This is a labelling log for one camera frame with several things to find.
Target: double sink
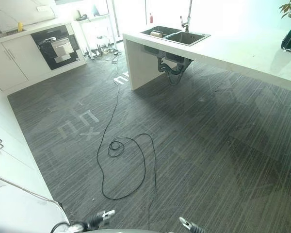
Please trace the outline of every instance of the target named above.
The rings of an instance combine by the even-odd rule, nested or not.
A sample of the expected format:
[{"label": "double sink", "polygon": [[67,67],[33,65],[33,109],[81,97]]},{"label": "double sink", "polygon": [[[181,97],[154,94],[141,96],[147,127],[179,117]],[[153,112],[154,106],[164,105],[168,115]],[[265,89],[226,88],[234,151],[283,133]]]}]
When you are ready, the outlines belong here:
[{"label": "double sink", "polygon": [[[156,35],[160,35],[160,37],[151,35],[152,32],[154,32],[154,34]],[[209,34],[203,34],[203,33],[186,33],[180,29],[167,28],[163,26],[156,26],[154,28],[151,28],[141,33],[155,37],[155,38],[186,45],[186,46],[192,46],[198,43],[199,41],[206,39],[207,37],[210,36]]]}]

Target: floor marking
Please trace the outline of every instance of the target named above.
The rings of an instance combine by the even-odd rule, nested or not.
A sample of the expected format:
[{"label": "floor marking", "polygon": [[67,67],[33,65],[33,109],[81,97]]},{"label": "floor marking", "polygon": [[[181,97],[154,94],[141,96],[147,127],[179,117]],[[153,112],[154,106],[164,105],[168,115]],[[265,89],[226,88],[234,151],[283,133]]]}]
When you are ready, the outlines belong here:
[{"label": "floor marking", "polygon": [[80,135],[87,136],[86,141],[89,141],[91,139],[92,135],[99,135],[100,134],[100,132],[93,132],[93,131],[94,131],[94,128],[91,127],[91,128],[89,128],[88,133],[80,133]]},{"label": "floor marking", "polygon": [[66,125],[72,130],[72,132],[74,132],[74,133],[77,132],[77,129],[71,124],[71,122],[69,120],[67,120],[64,125],[57,127],[57,129],[58,129],[58,131],[61,134],[63,139],[67,138],[67,134],[63,130],[64,126],[66,126]]},{"label": "floor marking", "polygon": [[88,114],[91,119],[94,120],[94,122],[99,122],[99,120],[97,119],[97,117],[95,117],[94,114],[91,113],[91,110],[87,110],[86,112],[82,113],[81,115],[79,115],[79,118],[81,119],[81,121],[84,123],[84,125],[89,126],[89,123],[87,122],[87,120],[83,117],[84,115]]},{"label": "floor marking", "polygon": [[114,79],[114,81],[118,82],[119,84],[123,85],[124,83],[119,81],[119,79],[123,79],[124,81],[128,82],[128,79],[126,78],[123,78],[122,76],[119,76],[117,78]]},{"label": "floor marking", "polygon": [[128,71],[123,73],[125,76],[129,77]]}]

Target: white countertop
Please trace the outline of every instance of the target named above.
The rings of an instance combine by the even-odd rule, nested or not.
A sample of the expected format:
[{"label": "white countertop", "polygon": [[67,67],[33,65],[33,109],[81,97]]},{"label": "white countertop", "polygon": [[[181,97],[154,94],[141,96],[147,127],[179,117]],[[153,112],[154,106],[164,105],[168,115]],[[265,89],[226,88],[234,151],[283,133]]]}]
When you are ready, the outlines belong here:
[{"label": "white countertop", "polygon": [[0,43],[4,42],[4,41],[15,39],[15,38],[18,38],[18,37],[22,37],[22,36],[25,36],[25,35],[29,35],[29,34],[32,34],[32,33],[36,33],[36,32],[42,31],[42,30],[46,30],[46,29],[49,29],[49,28],[65,25],[67,23],[70,23],[70,21],[63,20],[61,18],[56,18],[56,19],[51,19],[51,20],[35,23],[35,24],[24,25],[23,28],[25,29],[25,31],[22,31],[22,32],[13,34],[13,35],[8,35],[8,36],[5,36],[5,37],[1,37],[0,38]]},{"label": "white countertop", "polygon": [[139,32],[125,33],[123,38],[291,90],[291,52],[281,49],[287,32],[274,30],[241,35],[212,34],[192,46]]}]

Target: gray striped floor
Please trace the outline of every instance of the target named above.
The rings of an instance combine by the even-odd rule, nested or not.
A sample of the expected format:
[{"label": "gray striped floor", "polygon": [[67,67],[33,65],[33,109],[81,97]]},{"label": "gray striped floor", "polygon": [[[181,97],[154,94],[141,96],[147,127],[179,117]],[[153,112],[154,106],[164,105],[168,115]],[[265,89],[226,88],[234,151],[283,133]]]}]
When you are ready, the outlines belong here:
[{"label": "gray striped floor", "polygon": [[[116,101],[113,78],[126,71],[124,54],[118,74],[110,62],[88,61],[9,100],[51,194],[70,220],[115,209],[106,228],[147,229],[154,178],[149,138],[136,139],[146,176],[126,199],[102,196],[96,162]],[[136,91],[126,82],[119,86],[98,158],[107,195],[127,194],[144,172],[133,144],[122,157],[109,158],[110,141],[148,133],[157,152],[151,230],[185,232],[178,220],[183,216],[209,233],[291,233],[291,91],[198,62],[177,86],[164,76]]]}]

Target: kitchen counter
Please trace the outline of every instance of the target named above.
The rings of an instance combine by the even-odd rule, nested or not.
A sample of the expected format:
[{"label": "kitchen counter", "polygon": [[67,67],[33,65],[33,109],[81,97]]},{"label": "kitchen counter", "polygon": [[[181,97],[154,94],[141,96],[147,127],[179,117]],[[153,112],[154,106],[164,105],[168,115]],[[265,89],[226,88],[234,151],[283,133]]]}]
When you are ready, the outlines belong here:
[{"label": "kitchen counter", "polygon": [[67,23],[70,23],[70,21],[68,20],[63,20],[61,18],[56,18],[56,19],[51,19],[51,20],[46,20],[43,22],[39,22],[39,23],[34,23],[34,24],[30,24],[30,25],[24,25],[24,30],[22,32],[16,33],[16,34],[12,34],[12,35],[7,35],[4,37],[0,38],[0,43],[8,41],[8,40],[12,40],[18,37],[22,37],[25,35],[29,35],[32,33],[36,33],[42,30],[46,30],[49,28],[54,28],[57,26],[61,26],[61,25],[65,25]]},{"label": "kitchen counter", "polygon": [[146,45],[291,90],[291,52],[280,48],[287,32],[212,34],[192,46],[139,32],[125,33],[123,40],[131,89],[135,90],[162,74],[157,71],[157,58],[141,51],[141,46]]}]

